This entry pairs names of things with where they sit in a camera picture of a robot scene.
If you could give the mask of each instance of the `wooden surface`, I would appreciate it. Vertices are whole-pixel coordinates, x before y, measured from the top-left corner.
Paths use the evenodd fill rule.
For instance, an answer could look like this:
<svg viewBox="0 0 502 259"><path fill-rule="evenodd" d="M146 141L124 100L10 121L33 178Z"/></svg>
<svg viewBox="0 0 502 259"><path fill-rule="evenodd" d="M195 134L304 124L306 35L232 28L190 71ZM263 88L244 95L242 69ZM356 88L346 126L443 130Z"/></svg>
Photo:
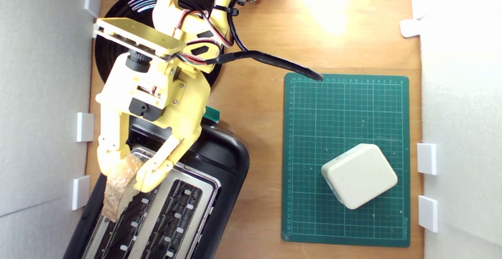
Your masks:
<svg viewBox="0 0 502 259"><path fill-rule="evenodd" d="M102 0L102 16L117 0ZM260 0L240 7L237 31L250 49L261 50L321 73L364 73L409 77L411 118L411 245L409 248L286 243L281 227L282 109L285 71L241 60L226 64L209 105L221 110L228 127L246 145L251 166L224 236L218 259L422 259L416 170L421 141L421 65L417 38L403 39L399 21L411 17L411 0ZM102 81L93 65L91 112ZM99 174L97 143L89 144L87 173Z"/></svg>

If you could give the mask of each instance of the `white panel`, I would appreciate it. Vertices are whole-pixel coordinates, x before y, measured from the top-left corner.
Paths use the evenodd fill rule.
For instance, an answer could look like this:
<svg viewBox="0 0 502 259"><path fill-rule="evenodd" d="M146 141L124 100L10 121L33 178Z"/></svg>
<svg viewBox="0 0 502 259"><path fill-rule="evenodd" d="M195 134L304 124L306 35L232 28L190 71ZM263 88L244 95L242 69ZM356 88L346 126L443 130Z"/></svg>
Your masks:
<svg viewBox="0 0 502 259"><path fill-rule="evenodd" d="M417 144L418 172L437 175L436 145L433 143Z"/></svg>
<svg viewBox="0 0 502 259"><path fill-rule="evenodd" d="M0 258L62 258L82 215L70 197L0 217Z"/></svg>
<svg viewBox="0 0 502 259"><path fill-rule="evenodd" d="M438 232L437 200L423 195L418 196L418 224L431 232Z"/></svg>
<svg viewBox="0 0 502 259"><path fill-rule="evenodd" d="M425 230L425 259L500 259L502 246L484 241L451 225L439 232Z"/></svg>
<svg viewBox="0 0 502 259"><path fill-rule="evenodd" d="M94 114L77 113L77 142L94 140Z"/></svg>
<svg viewBox="0 0 502 259"><path fill-rule="evenodd" d="M31 218L25 219L26 224L11 222L12 234L23 231L25 240L2 232L13 238L11 244L2 241L2 246L23 248L22 252L60 252L74 228L64 219L71 215L72 180L85 171L87 144L75 142L76 113L89 110L89 30L94 20L82 8L83 2L2 0L0 5L0 14L7 15L0 22L4 43L0 45L4 59L0 68L0 216L61 197L66 198L68 213L47 210L36 219L42 219L41 223ZM39 231L46 223L53 226L48 232ZM54 244L36 248L37 241Z"/></svg>
<svg viewBox="0 0 502 259"><path fill-rule="evenodd" d="M84 0L84 9L94 18L98 18L101 10L101 0Z"/></svg>
<svg viewBox="0 0 502 259"><path fill-rule="evenodd" d="M441 203L428 258L502 258L500 3L441 0L420 20L423 139L441 166L424 176Z"/></svg>
<svg viewBox="0 0 502 259"><path fill-rule="evenodd" d="M73 194L71 200L72 210L77 210L86 205L89 200L90 179L90 176L73 179Z"/></svg>

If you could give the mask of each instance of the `grid lines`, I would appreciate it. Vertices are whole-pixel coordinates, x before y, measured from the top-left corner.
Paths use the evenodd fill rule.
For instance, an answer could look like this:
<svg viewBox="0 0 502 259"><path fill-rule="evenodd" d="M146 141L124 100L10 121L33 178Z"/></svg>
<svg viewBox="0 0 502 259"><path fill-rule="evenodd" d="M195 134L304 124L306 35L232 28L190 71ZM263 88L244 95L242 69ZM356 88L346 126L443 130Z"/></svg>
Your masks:
<svg viewBox="0 0 502 259"><path fill-rule="evenodd" d="M398 184L356 210L337 201L320 171L359 143L382 149ZM408 81L397 76L285 78L285 241L409 245Z"/></svg>

